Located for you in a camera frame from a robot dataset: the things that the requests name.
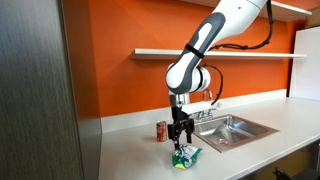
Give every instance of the countertop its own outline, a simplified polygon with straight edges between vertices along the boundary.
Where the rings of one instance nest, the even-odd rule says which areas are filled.
[[[156,141],[155,123],[104,133],[99,180],[238,179],[320,139],[319,112],[320,101],[295,98],[213,111],[214,116],[233,114],[279,132],[224,153],[192,135],[191,145],[203,150],[187,170],[173,167],[173,143]],[[185,133],[180,143],[186,143]]]

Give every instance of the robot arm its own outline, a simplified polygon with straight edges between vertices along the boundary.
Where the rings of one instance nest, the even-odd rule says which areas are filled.
[[[200,24],[178,60],[173,63],[166,75],[170,90],[172,117],[174,124],[168,125],[169,139],[179,148],[179,136],[182,130],[187,132],[187,141],[191,143],[193,122],[180,101],[185,94],[205,90],[210,84],[210,74],[198,67],[204,54],[221,39],[241,34],[258,16],[267,0],[221,0],[215,10]]]

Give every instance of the wall shelf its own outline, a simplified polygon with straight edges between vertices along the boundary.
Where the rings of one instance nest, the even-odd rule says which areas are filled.
[[[198,4],[202,6],[208,6],[208,7],[216,7],[220,0],[179,0],[183,2]],[[279,3],[276,1],[271,1],[272,4],[272,13],[274,20],[278,21],[293,21],[298,19],[304,19],[305,17],[312,14],[312,12],[300,9],[297,7],[289,6],[283,3]],[[267,18],[267,9],[264,7],[260,14],[260,17]]]
[[[164,49],[139,49],[136,48],[130,55],[130,59],[137,60],[176,60],[182,50]],[[283,60],[285,58],[305,58],[306,54],[283,54],[283,53],[254,53],[254,52],[221,52],[209,51],[205,60]]]

